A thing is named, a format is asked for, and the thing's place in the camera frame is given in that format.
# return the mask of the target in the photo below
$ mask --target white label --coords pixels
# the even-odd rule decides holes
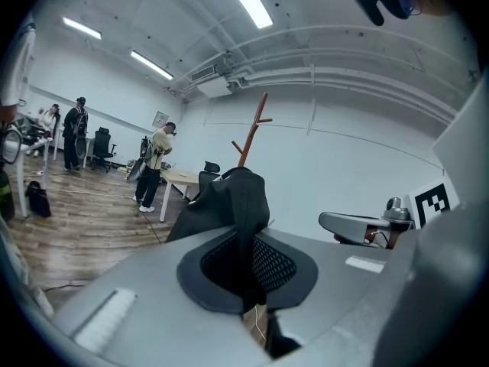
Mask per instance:
[[[346,265],[354,266],[356,268],[364,269],[365,271],[381,273],[384,269],[385,262],[369,260],[362,257],[351,256],[345,261]]]

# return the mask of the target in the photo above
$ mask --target coat rack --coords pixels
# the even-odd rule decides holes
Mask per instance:
[[[236,141],[234,140],[232,141],[232,144],[236,147],[238,152],[241,154],[241,157],[239,158],[238,167],[243,167],[245,165],[246,157],[248,156],[248,152],[250,151],[251,143],[253,141],[254,134],[258,130],[259,124],[263,122],[273,121],[273,119],[260,119],[261,112],[263,112],[263,108],[265,107],[265,102],[267,101],[267,98],[268,98],[268,94],[267,93],[263,94],[260,104],[258,105],[257,112],[254,115],[254,121],[253,124],[251,125],[250,132],[248,133],[248,137],[246,138],[246,143],[244,143],[244,148],[241,150],[239,145],[236,143]]]

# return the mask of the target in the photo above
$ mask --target ceiling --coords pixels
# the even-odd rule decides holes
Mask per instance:
[[[40,0],[43,23],[85,37],[61,17],[102,32],[89,46],[190,102],[191,76],[218,64],[234,91],[326,86],[369,94],[449,123],[479,77],[474,41],[456,15],[373,26],[353,0],[261,0],[274,23],[258,29],[238,0]],[[136,50],[174,75],[168,81],[129,57]]]

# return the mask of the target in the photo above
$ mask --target wooden desk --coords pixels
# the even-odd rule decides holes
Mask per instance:
[[[192,171],[176,170],[173,168],[161,171],[160,176],[167,182],[160,213],[160,222],[164,222],[172,185],[185,185],[185,192],[183,192],[183,198],[185,198],[188,194],[189,187],[199,185],[199,176]]]

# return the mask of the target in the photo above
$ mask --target black office chair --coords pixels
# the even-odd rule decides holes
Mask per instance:
[[[219,171],[221,171],[221,168],[217,163],[206,161],[206,166],[204,167],[204,171],[208,171],[209,173],[218,173]]]
[[[210,182],[213,182],[214,179],[219,177],[220,174],[217,174],[221,171],[221,168],[216,163],[211,163],[206,161],[206,166],[204,167],[204,171],[199,173],[199,191],[202,192],[204,187],[206,187]]]
[[[199,173],[199,192],[202,192],[204,188],[219,177],[219,174],[209,173],[208,171],[201,171]]]
[[[99,130],[95,132],[95,142],[93,143],[92,160],[90,162],[92,170],[95,170],[97,165],[104,167],[106,173],[110,170],[110,164],[107,164],[105,159],[114,157],[114,148],[117,147],[117,145],[113,144],[112,150],[108,152],[109,142],[110,134],[108,133],[108,129],[100,127]]]

